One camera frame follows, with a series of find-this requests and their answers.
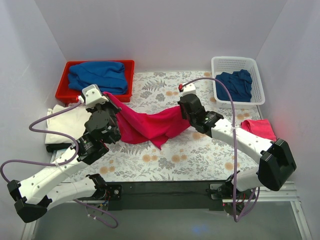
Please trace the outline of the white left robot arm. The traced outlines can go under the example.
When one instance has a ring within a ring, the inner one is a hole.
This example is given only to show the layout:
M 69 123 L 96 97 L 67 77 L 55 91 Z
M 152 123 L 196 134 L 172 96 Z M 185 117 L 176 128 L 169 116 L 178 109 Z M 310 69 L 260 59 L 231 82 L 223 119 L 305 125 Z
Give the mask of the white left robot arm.
M 7 182 L 14 208 L 25 223 L 38 220 L 53 207 L 80 198 L 109 200 L 111 192 L 100 174 L 87 175 L 76 182 L 64 181 L 93 164 L 109 152 L 108 144 L 121 139 L 116 115 L 121 111 L 109 97 L 102 96 L 93 106 L 86 104 L 91 114 L 84 124 L 83 136 L 68 147 L 63 155 L 33 176 Z

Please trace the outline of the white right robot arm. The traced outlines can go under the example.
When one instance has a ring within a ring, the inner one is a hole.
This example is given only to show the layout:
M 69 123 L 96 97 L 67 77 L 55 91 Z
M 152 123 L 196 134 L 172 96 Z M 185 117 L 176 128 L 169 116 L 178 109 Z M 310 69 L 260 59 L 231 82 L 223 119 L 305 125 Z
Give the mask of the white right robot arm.
M 288 143 L 278 138 L 272 141 L 259 137 L 242 128 L 236 128 L 221 114 L 206 111 L 193 93 L 178 101 L 183 119 L 201 134 L 233 146 L 252 158 L 258 166 L 232 174 L 218 187 L 208 191 L 214 199 L 237 199 L 246 191 L 265 187 L 279 191 L 297 168 Z

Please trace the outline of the crimson red t shirt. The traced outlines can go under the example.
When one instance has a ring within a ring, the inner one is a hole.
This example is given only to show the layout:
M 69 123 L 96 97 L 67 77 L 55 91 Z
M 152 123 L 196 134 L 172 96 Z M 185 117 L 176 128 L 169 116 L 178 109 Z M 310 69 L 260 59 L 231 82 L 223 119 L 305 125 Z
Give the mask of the crimson red t shirt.
M 188 129 L 190 123 L 182 118 L 179 106 L 167 108 L 159 113 L 138 113 L 120 102 L 109 92 L 104 93 L 113 103 L 121 108 L 116 114 L 121 141 L 127 144 L 152 142 L 158 149 L 169 139 L 173 139 Z

